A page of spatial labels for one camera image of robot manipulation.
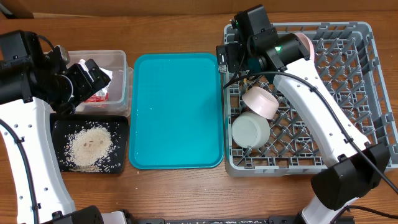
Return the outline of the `red snack wrapper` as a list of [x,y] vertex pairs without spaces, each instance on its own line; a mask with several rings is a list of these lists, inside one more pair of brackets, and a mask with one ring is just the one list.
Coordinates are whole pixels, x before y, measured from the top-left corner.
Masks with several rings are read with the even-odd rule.
[[96,92],[93,96],[89,97],[85,103],[99,103],[105,102],[109,98],[109,93],[107,88],[103,88]]

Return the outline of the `white napkin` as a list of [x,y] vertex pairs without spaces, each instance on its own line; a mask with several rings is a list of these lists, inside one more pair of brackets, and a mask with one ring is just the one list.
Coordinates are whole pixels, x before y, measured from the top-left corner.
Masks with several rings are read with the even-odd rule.
[[101,74],[107,82],[110,82],[113,78],[112,71],[99,67],[92,58],[88,60],[80,59],[78,64],[89,75],[91,81],[95,80],[96,74]]

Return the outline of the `large pink plate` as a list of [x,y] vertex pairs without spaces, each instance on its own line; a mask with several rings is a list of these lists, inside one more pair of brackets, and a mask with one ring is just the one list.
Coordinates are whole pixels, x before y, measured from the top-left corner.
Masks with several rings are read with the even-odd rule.
[[303,43],[303,45],[309,51],[310,60],[312,62],[314,62],[315,61],[315,50],[314,50],[312,41],[305,34],[303,34],[301,32],[297,32],[297,33],[295,33],[295,35],[300,39],[301,43]]

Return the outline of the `pile of rice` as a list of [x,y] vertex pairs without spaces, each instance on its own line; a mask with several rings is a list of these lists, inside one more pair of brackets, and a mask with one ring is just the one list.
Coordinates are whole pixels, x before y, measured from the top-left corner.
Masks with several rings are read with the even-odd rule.
[[64,147],[66,164],[73,172],[110,173],[113,165],[111,155],[117,148],[111,140],[111,133],[104,126],[83,128],[67,136]]

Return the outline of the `small pink saucer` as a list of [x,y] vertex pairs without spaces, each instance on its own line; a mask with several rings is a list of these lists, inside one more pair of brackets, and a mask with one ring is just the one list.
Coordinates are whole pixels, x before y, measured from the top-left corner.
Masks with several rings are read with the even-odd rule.
[[267,90],[254,86],[250,88],[242,99],[253,112],[266,119],[272,119],[279,107],[277,99]]

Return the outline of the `grey bowl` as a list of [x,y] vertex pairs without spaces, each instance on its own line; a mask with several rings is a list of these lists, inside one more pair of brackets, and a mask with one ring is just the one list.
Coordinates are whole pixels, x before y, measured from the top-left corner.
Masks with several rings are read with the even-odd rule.
[[268,120],[251,111],[239,115],[232,124],[234,142],[243,148],[259,149],[270,138]]

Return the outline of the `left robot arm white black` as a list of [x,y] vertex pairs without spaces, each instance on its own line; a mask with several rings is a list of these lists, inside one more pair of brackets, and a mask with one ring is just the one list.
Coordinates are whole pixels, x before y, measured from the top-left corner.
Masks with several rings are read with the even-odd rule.
[[1,136],[17,193],[19,223],[131,223],[125,210],[75,208],[63,182],[50,133],[50,114],[75,108],[111,81],[94,60],[70,63],[68,52],[41,48],[43,37],[15,30],[1,36]]

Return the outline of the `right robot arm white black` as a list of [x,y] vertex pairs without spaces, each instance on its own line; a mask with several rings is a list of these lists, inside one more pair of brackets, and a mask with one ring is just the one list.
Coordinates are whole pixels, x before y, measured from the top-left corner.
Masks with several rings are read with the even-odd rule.
[[313,176],[312,201],[286,223],[341,223],[354,202],[386,180],[391,158],[384,143],[372,144],[344,114],[315,67],[315,50],[303,33],[279,35],[262,5],[238,12],[234,42],[216,48],[232,85],[266,77],[294,107],[320,149],[326,169]]

